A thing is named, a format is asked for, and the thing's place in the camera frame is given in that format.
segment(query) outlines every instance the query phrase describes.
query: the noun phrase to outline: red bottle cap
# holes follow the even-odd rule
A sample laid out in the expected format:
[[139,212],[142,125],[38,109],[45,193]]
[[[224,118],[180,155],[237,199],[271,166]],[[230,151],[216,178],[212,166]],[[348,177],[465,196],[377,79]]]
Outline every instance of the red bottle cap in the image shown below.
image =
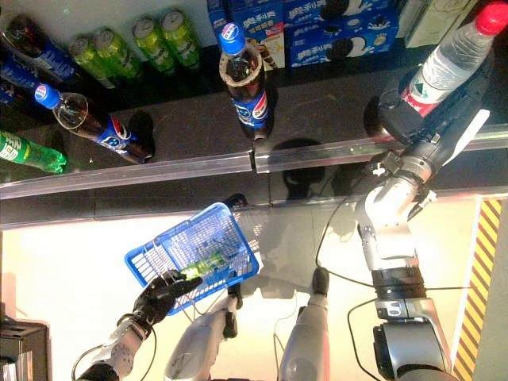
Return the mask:
[[495,36],[508,25],[508,3],[492,2],[475,19],[476,29],[484,35]]

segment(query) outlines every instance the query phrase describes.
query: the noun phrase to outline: white floor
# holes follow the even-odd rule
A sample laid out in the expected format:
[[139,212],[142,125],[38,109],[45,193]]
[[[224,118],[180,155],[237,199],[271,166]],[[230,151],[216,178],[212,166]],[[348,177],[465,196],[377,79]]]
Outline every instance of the white floor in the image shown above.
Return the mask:
[[[443,198],[412,222],[427,287],[460,286],[467,282],[469,243],[477,200]],[[285,344],[299,306],[306,304],[314,254],[333,206],[292,206],[253,210],[240,216],[249,239],[256,238],[264,269],[244,286],[244,307],[238,312],[237,338],[221,345],[215,378],[275,379],[272,335]],[[3,233],[2,301],[8,315],[45,321],[52,336],[54,381],[70,379],[71,366],[84,350],[101,344],[117,319],[132,309],[140,285],[124,264],[132,248],[188,217],[177,214],[119,221],[85,221]],[[328,231],[321,265],[348,277],[371,282],[352,207],[344,206]],[[450,347],[454,341],[461,291],[430,291]],[[371,288],[331,278],[329,335],[332,380],[368,380],[356,365],[346,323],[348,310],[374,298]],[[211,296],[203,301],[209,305]],[[353,313],[352,324],[364,366],[377,373],[371,331],[381,321],[373,305]],[[158,324],[156,360],[147,379],[161,380],[167,359],[187,327],[184,314]],[[127,381],[139,380],[152,356],[152,338],[138,352]]]

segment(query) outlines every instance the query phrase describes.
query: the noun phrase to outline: striped warning tape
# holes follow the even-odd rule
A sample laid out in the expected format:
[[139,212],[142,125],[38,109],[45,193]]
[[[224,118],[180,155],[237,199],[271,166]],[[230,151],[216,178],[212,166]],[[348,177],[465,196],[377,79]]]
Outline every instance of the striped warning tape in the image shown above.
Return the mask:
[[487,308],[495,245],[498,240],[501,202],[483,200],[476,232],[475,256],[471,268],[470,289],[457,348],[453,372],[460,381],[472,381]]

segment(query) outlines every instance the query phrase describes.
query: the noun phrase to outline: oreo box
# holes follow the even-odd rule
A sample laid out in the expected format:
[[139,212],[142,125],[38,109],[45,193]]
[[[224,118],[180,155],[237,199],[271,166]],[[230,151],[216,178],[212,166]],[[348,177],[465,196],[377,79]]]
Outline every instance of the oreo box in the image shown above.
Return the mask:
[[290,66],[386,52],[395,41],[395,10],[371,11],[287,30]]
[[264,70],[285,66],[282,0],[229,0],[233,21],[263,57]]
[[372,10],[385,10],[393,0],[283,0],[284,25],[304,25]]
[[229,22],[228,10],[226,8],[227,4],[225,3],[225,0],[207,0],[206,6],[208,8],[208,18],[210,19],[210,24],[214,30],[215,38],[217,38],[217,44],[220,47],[219,35],[221,34],[224,25]]

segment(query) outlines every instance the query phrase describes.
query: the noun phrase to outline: blue basket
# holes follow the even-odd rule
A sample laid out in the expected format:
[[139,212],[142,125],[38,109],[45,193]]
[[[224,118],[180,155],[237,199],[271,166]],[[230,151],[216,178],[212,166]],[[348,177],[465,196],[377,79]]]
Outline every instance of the blue basket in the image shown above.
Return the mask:
[[153,241],[125,255],[125,263],[144,287],[168,270],[184,268],[220,252],[225,263],[202,275],[203,283],[179,298],[176,314],[220,289],[257,274],[259,264],[228,207],[217,202]]

